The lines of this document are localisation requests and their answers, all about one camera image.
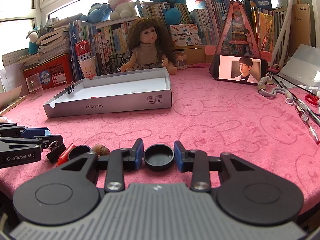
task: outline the pink tablecloth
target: pink tablecloth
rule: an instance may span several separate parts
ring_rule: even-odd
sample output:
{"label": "pink tablecloth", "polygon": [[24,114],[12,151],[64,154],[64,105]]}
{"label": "pink tablecloth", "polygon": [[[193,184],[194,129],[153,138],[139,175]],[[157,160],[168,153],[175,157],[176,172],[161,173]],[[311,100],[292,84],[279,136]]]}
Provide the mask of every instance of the pink tablecloth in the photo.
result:
{"label": "pink tablecloth", "polygon": [[[171,82],[171,109],[47,118],[42,104],[60,92],[59,87],[34,101],[25,100],[6,116],[19,125],[48,127],[52,134],[63,136],[66,146],[101,143],[113,150],[131,147],[142,138],[145,148],[155,143],[173,147],[180,140],[186,149],[201,149],[211,156],[231,152],[297,184],[305,197],[301,212],[320,201],[319,147],[283,95],[267,99],[255,86],[215,81],[207,68],[178,71]],[[304,98],[299,90],[296,95]],[[1,169],[0,190],[12,194],[23,182],[54,167],[46,153],[40,162]],[[103,187],[104,175],[97,186]],[[216,172],[211,172],[211,180],[213,187],[220,184]],[[142,166],[125,175],[126,186],[132,182],[189,185],[190,181],[191,173],[180,173],[176,166],[159,173]]]}

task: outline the budweiser can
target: budweiser can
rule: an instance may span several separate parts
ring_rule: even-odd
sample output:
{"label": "budweiser can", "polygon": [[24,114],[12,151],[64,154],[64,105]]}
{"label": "budweiser can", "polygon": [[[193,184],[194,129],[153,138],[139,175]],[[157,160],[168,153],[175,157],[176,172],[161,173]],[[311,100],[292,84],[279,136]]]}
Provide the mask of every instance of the budweiser can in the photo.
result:
{"label": "budweiser can", "polygon": [[86,40],[77,42],[75,50],[79,62],[92,57],[90,43]]}

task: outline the scissors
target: scissors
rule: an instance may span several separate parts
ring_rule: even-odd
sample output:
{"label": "scissors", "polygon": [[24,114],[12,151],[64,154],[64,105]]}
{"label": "scissors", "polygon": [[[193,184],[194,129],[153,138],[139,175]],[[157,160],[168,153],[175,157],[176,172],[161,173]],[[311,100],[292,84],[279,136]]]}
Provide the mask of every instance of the scissors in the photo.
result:
{"label": "scissors", "polygon": [[314,96],[314,95],[310,95],[310,94],[307,94],[307,95],[305,96],[305,100],[306,100],[308,103],[310,103],[310,104],[312,104],[312,105],[314,105],[314,106],[319,106],[319,107],[320,107],[319,99],[320,99],[319,97]]}

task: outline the clear plastic container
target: clear plastic container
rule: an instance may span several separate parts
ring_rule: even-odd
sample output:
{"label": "clear plastic container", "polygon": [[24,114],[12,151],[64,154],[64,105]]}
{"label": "clear plastic container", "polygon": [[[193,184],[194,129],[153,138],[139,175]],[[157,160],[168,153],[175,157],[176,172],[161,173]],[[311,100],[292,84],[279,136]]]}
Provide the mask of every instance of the clear plastic container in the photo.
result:
{"label": "clear plastic container", "polygon": [[39,73],[26,78],[26,82],[32,100],[43,95]]}

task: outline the beige sweater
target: beige sweater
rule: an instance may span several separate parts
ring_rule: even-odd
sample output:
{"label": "beige sweater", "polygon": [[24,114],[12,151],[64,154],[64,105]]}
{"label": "beige sweater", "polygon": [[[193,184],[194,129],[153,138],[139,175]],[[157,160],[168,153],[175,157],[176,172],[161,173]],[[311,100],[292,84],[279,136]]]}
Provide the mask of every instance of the beige sweater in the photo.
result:
{"label": "beige sweater", "polygon": [[135,47],[132,50],[132,53],[136,54],[136,62],[138,65],[147,65],[159,62],[155,43],[140,43],[138,47]]}

